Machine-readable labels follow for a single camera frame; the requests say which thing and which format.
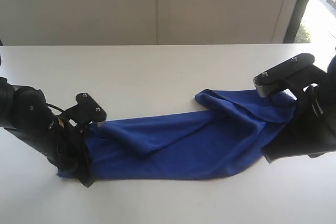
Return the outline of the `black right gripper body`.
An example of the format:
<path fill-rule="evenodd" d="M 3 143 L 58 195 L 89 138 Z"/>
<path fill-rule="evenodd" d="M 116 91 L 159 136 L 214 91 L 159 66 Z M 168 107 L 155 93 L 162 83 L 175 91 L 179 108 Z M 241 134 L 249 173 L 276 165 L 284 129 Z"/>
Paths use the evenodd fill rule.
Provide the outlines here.
<path fill-rule="evenodd" d="M 277 137 L 335 139 L 335 71 L 311 89 L 311 103 Z"/>

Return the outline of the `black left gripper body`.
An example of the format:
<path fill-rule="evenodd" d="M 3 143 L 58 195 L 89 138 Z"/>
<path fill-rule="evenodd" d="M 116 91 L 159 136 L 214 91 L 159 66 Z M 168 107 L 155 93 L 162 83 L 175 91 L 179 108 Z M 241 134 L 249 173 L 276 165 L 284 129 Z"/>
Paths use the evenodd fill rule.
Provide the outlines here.
<path fill-rule="evenodd" d="M 48 130 L 55 142 L 48 160 L 65 176 L 80 179 L 80 175 L 91 175 L 91 159 L 85 143 L 89 124 L 84 124 L 79 118 L 77 105 L 66 110 L 48 105 L 46 109 L 52 117 Z"/>

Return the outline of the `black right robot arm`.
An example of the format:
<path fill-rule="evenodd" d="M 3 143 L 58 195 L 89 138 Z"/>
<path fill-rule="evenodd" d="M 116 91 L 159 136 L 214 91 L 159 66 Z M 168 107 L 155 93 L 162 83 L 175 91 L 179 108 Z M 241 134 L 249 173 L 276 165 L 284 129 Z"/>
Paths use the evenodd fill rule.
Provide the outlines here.
<path fill-rule="evenodd" d="M 314 61 L 312 54 L 298 54 L 253 79 L 258 94 L 272 105 L 295 109 L 290 122 L 262 149 L 269 163 L 335 151 L 335 59 L 326 71 Z"/>

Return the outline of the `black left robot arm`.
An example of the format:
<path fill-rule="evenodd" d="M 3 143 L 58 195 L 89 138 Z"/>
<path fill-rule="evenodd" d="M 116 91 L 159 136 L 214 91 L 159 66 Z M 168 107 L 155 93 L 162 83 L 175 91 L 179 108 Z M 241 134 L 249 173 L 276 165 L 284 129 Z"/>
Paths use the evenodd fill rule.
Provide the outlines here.
<path fill-rule="evenodd" d="M 41 90 L 1 78 L 1 128 L 41 153 L 58 170 L 90 187 L 93 178 L 85 133 L 93 121 L 77 104 L 59 115 Z"/>

